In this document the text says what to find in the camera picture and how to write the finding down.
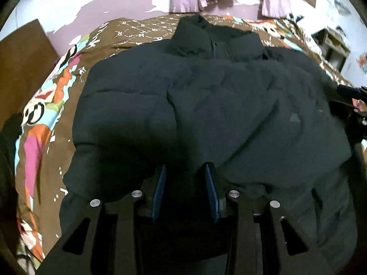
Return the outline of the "black padded jacket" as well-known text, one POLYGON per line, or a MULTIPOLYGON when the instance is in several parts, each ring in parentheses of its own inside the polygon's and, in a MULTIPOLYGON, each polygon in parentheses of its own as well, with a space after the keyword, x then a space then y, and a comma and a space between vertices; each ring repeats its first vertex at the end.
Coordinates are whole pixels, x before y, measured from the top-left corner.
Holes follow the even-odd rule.
POLYGON ((338 272, 356 248, 357 226, 345 173, 351 147, 328 104, 335 97, 335 83, 304 53, 183 17, 171 39, 89 71, 61 229, 93 199, 117 201, 162 170, 184 187, 212 163, 250 198, 279 201, 338 272))

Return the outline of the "dark clothes pile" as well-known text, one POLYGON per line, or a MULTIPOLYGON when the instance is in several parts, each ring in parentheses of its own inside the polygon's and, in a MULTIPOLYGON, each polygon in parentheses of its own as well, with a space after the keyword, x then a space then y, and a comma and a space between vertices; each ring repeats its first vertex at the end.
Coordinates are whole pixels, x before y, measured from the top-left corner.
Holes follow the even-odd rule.
POLYGON ((1 129, 1 234, 5 245, 15 255, 19 242, 17 199, 15 187, 16 141, 21 133, 22 114, 13 114, 1 129))

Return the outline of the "colourful cartoon bedspread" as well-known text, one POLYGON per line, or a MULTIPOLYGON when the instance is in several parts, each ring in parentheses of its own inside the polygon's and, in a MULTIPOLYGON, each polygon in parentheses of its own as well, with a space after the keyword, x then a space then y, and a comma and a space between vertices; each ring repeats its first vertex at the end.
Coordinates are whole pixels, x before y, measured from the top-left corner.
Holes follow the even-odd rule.
MULTIPOLYGON (((104 23, 65 54, 40 91, 25 107, 14 162, 19 194, 17 212, 22 239, 40 260, 40 265, 68 230, 63 231, 60 225, 61 203, 68 194, 64 176, 75 153, 73 121, 89 71, 99 61, 130 48, 171 39, 183 17, 187 16, 169 15, 144 21, 119 19, 104 23)), ((285 48, 273 36, 261 32, 257 24, 248 25, 215 16, 202 17, 212 25, 256 33, 265 47, 285 48)), ((332 274, 339 273, 351 264, 362 240, 363 218, 356 204, 356 189, 351 184, 354 179, 362 179, 363 175, 353 170, 353 164, 358 160, 356 144, 348 136, 347 139, 351 158, 347 161, 345 173, 356 214, 357 243, 348 263, 338 272, 332 270, 332 274)), ((179 187, 166 172, 161 208, 154 223, 154 233, 160 239, 158 250, 167 265, 166 274, 217 274, 208 265, 208 260, 218 255, 212 243, 218 231, 212 227, 205 197, 205 164, 184 187, 179 187)), ((219 177, 251 200, 274 200, 271 197, 250 198, 227 179, 219 177)), ((284 210, 301 226, 290 212, 284 210)))

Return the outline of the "black office chair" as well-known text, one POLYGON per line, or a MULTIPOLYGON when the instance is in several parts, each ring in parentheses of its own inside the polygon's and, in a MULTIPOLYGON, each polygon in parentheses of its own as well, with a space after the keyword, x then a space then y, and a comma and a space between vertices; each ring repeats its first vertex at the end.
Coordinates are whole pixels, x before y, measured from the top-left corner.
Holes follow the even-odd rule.
POLYGON ((352 143, 366 140, 366 87, 338 85, 337 98, 329 101, 330 112, 345 126, 352 143))

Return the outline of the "brown wooden headboard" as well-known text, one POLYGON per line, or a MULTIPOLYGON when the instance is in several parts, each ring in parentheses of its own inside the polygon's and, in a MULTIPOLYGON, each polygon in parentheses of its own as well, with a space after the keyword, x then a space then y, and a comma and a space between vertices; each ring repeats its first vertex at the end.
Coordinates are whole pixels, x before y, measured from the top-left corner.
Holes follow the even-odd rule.
POLYGON ((1 40, 1 124, 20 112, 55 67, 59 55, 38 20, 1 40))

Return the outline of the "wooden shelf desk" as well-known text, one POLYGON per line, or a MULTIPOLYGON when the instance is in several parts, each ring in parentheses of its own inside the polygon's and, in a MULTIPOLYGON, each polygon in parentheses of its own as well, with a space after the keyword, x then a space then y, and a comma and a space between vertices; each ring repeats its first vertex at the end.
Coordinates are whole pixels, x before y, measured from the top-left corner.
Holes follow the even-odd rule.
POLYGON ((350 49, 343 37, 334 29, 327 27, 313 33, 312 38, 320 47, 324 59, 341 73, 350 55, 350 49))

